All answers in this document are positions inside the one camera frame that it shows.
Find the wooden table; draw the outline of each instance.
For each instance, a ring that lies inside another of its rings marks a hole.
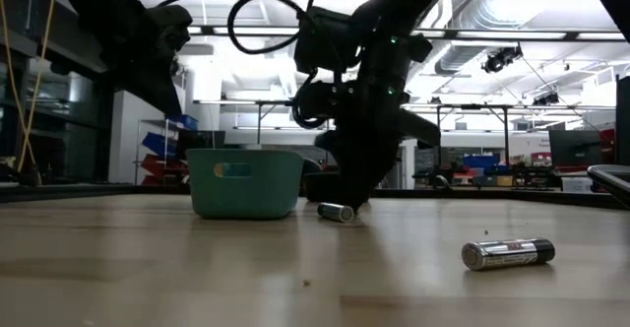
[[[361,222],[300,201],[204,222],[186,196],[0,205],[0,326],[624,326],[630,212],[371,200]],[[548,266],[469,272],[467,241],[544,236]]]

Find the battery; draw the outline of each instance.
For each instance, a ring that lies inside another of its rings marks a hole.
[[[354,210],[351,207],[338,204],[321,203],[317,207],[317,214],[339,223],[349,223],[354,219]]]
[[[462,260],[474,271],[544,264],[555,257],[546,238],[471,242],[462,247]]]

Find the battery label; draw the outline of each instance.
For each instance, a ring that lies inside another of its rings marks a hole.
[[[534,263],[538,258],[536,252],[519,253],[519,254],[501,254],[491,257],[485,257],[486,267],[508,266],[508,265],[526,265]]]

